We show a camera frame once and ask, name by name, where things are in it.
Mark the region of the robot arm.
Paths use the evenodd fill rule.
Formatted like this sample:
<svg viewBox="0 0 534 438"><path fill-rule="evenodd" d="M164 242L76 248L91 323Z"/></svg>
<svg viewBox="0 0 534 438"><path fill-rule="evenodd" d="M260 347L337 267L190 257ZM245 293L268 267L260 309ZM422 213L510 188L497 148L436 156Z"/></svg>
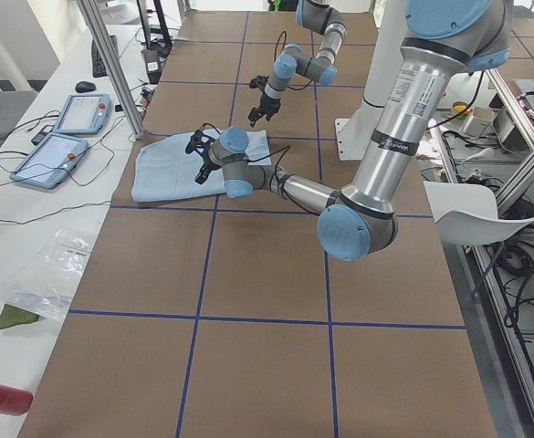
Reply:
<svg viewBox="0 0 534 438"><path fill-rule="evenodd" d="M300 26L323 36L319 51L311 57L299 45L287 44L276 56L271 74L267 77L257 76L250 81L250 88L261 91L259 105L248 114L251 126L262 118L270 120L278 113L283 92L294 76L300 75L321 86L330 85L336 78L334 63L347 36L342 14L328 1L299 1L296 21Z"/></svg>
<svg viewBox="0 0 534 438"><path fill-rule="evenodd" d="M384 249L398 232L393 196L418 150L452 76L496 68L508 59L509 1L410 1L400 45L403 63L352 181L332 189L251 160L247 133L230 127L217 137L196 130L186 146L203 164L204 183L219 171L228 197L269 190L318 218L318 239L339 260Z"/></svg>

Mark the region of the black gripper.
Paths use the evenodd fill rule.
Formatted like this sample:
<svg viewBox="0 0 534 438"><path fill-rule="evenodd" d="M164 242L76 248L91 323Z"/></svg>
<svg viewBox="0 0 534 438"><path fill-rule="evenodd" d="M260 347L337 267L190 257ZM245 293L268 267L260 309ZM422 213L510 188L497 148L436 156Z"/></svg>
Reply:
<svg viewBox="0 0 534 438"><path fill-rule="evenodd" d="M202 130L198 129L190 137L190 140L185 147L186 154L196 152L203 160L203 165L195 177L195 181L198 184L204 184L205 178L208 178L211 172L216 170L216 164L211 160L209 155L211 146L214 142L214 137L206 135Z"/></svg>
<svg viewBox="0 0 534 438"><path fill-rule="evenodd" d="M259 89L261 91L259 106L253 107L248 114L251 127L254 127L257 121L263 117L270 121L280 109L280 99L273 99L266 93L267 80L267 76L256 76L249 82L251 89Z"/></svg>

